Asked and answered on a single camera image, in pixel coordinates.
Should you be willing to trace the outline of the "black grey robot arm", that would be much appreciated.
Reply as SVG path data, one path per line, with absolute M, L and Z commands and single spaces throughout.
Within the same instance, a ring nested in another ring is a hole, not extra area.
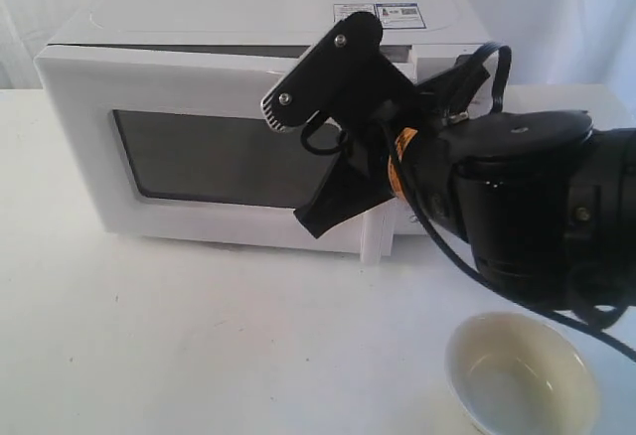
M 336 161 L 296 211 L 314 236 L 390 198 L 432 236 L 466 242 L 472 279 L 538 313 L 600 329 L 635 304 L 635 133 L 587 113 L 510 113 L 504 47 L 412 83 L 384 56 L 308 59 L 291 76 L 289 122 L 328 119 Z

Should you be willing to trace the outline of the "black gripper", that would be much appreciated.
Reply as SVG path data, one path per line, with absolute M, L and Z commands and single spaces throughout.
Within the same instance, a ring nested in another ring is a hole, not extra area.
M 416 84 L 430 107 L 468 105 L 490 78 L 484 65 L 466 72 L 469 55 Z M 464 112 L 441 116 L 411 102 L 384 102 L 362 131 L 346 134 L 342 161 L 334 161 L 310 201 L 293 214 L 314 237 L 392 198 L 413 204 L 442 226 L 463 226 L 457 185 L 458 145 L 452 141 L 467 129 Z

